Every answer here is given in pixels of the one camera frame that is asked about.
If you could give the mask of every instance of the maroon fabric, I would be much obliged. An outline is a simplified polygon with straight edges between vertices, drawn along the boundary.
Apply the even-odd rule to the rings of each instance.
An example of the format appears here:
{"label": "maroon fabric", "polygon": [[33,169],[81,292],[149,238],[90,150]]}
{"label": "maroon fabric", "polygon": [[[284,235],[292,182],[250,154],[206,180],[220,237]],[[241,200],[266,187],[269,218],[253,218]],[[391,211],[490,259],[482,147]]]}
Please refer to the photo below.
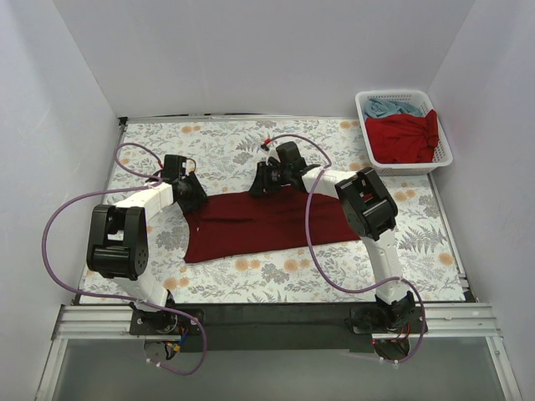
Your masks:
{"label": "maroon fabric", "polygon": [[[307,196],[289,186],[263,198],[247,192],[209,196],[201,209],[186,215],[190,243],[184,260],[197,263],[306,246]],[[340,201],[324,195],[312,199],[310,235],[314,245],[359,239],[349,228]]]}
{"label": "maroon fabric", "polygon": [[426,117],[393,114],[366,119],[369,144],[380,163],[430,163],[438,145],[438,120],[434,110]]}

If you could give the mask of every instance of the floral tablecloth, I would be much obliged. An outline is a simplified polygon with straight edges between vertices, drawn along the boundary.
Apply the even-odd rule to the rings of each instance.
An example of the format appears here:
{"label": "floral tablecloth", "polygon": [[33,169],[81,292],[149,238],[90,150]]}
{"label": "floral tablecloth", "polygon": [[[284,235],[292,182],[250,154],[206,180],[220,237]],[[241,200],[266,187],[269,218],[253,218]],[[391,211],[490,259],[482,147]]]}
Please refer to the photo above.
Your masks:
{"label": "floral tablecloth", "polygon": [[[282,133],[305,135],[316,141],[337,170],[360,170],[369,165],[359,121],[347,119],[210,120],[197,123],[129,124],[123,140],[165,154],[196,160],[196,173],[208,195],[249,189],[256,163],[264,156],[258,145]],[[311,145],[298,143],[308,163],[323,163]],[[121,162],[152,173],[154,160],[137,148],[123,148]],[[396,240],[405,277],[425,300],[464,301],[456,260],[452,256],[431,184],[426,175],[383,177],[399,207]],[[141,184],[142,179],[115,168],[110,188]],[[127,194],[114,194],[115,203]],[[149,269],[171,290],[177,302],[349,302],[370,301],[374,293],[350,296],[329,286],[316,271],[307,248],[227,257],[187,264],[188,227],[178,205],[150,221]],[[346,288],[374,283],[366,250],[360,241],[316,246],[325,271]],[[111,281],[84,271],[80,287],[99,293],[121,293]],[[81,303],[111,303],[82,297]]]}

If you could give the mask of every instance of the table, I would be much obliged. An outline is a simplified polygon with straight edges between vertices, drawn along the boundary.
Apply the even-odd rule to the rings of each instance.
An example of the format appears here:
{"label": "table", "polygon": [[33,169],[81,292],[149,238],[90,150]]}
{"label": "table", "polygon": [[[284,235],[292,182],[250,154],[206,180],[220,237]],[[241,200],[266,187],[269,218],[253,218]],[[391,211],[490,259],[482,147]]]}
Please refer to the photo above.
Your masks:
{"label": "table", "polygon": [[[258,146],[267,137],[283,133],[304,135],[317,142],[333,160],[334,169],[360,170],[369,165],[369,159],[359,126],[358,120],[334,118],[157,120],[128,124],[122,140],[147,146],[162,159],[165,154],[191,157],[196,161],[196,174],[206,193],[215,195],[248,190],[256,163],[265,157]],[[297,142],[309,164],[324,162],[311,145]],[[120,160],[137,171],[158,170],[154,160],[137,148],[123,148]],[[395,235],[404,276],[416,285],[426,301],[465,301],[451,239],[429,177],[382,179],[399,207]],[[142,181],[115,167],[109,188],[136,186]],[[104,201],[115,203],[126,196],[127,193],[113,194]],[[316,271],[306,247],[186,264],[183,256],[189,231],[178,205],[152,219],[147,232],[147,269],[173,293],[178,303],[374,300],[373,292],[353,296],[334,290]],[[361,288],[375,282],[360,241],[316,246],[316,250],[325,271],[338,284]],[[87,267],[80,288],[122,293],[112,281],[89,272]],[[120,302],[88,297],[79,301]]]}

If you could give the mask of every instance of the flower pattern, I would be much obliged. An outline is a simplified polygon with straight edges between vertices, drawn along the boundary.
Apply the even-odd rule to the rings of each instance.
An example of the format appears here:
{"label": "flower pattern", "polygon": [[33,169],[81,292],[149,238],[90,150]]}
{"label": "flower pattern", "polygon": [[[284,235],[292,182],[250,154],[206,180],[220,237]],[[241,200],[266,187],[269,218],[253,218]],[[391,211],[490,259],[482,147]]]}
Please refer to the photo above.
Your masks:
{"label": "flower pattern", "polygon": [[[359,122],[351,119],[129,124],[123,141],[147,146],[162,159],[165,154],[191,157],[196,161],[196,174],[206,193],[217,195],[248,190],[256,163],[265,158],[259,145],[268,137],[284,133],[304,135],[317,142],[333,160],[334,169],[358,170],[369,165]],[[309,164],[324,162],[313,146],[296,142]],[[128,159],[129,168],[136,171],[158,170],[153,159],[137,148],[123,148],[122,159]],[[405,277],[416,285],[424,299],[464,301],[457,263],[427,176],[381,178],[399,208],[395,235]],[[141,178],[115,168],[109,188],[137,186],[142,182]],[[128,195],[108,195],[105,201],[115,203]],[[374,299],[373,292],[355,296],[330,287],[315,269],[306,247],[186,264],[183,257],[189,229],[178,205],[155,216],[147,234],[150,253],[147,270],[180,303]],[[339,285],[362,288],[374,282],[369,258],[360,241],[316,246],[315,250],[324,270]],[[111,280],[90,274],[87,268],[80,287],[92,292],[122,293]],[[87,297],[81,297],[80,301],[113,302]]]}

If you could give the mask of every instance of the red cloth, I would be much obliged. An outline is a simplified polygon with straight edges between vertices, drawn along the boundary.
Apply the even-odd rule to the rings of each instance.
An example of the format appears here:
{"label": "red cloth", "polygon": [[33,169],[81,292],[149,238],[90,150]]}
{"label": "red cloth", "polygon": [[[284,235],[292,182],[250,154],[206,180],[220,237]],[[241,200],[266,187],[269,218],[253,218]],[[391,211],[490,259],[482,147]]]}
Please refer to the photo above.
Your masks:
{"label": "red cloth", "polygon": [[[197,263],[306,246],[307,196],[289,186],[262,198],[247,192],[209,196],[201,209],[185,215],[190,242],[184,260]],[[359,239],[349,228],[340,201],[324,195],[312,199],[310,235],[314,245]]]}
{"label": "red cloth", "polygon": [[430,163],[438,145],[438,120],[434,110],[426,117],[393,114],[366,119],[369,144],[380,163]]}

